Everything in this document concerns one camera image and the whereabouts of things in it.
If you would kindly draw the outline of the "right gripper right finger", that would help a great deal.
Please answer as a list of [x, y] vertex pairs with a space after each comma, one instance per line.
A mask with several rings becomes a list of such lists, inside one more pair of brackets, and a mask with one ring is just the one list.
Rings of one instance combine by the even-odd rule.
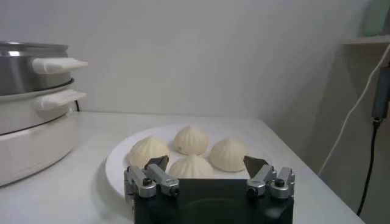
[[251, 156], [245, 156], [243, 162], [250, 176], [246, 181], [246, 192], [249, 197], [262, 197], [266, 192], [279, 200], [294, 196], [295, 174], [292, 168], [282, 167], [277, 172], [265, 160]]

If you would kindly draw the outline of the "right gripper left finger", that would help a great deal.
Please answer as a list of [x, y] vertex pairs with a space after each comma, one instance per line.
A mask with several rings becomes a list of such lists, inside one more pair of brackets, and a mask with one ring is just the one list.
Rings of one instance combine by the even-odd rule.
[[169, 176], [165, 170], [169, 156], [164, 155], [151, 158], [141, 169], [138, 166], [129, 166], [124, 171], [124, 196], [126, 200], [136, 195], [141, 198], [151, 198], [160, 192], [170, 197], [180, 194], [179, 180]]

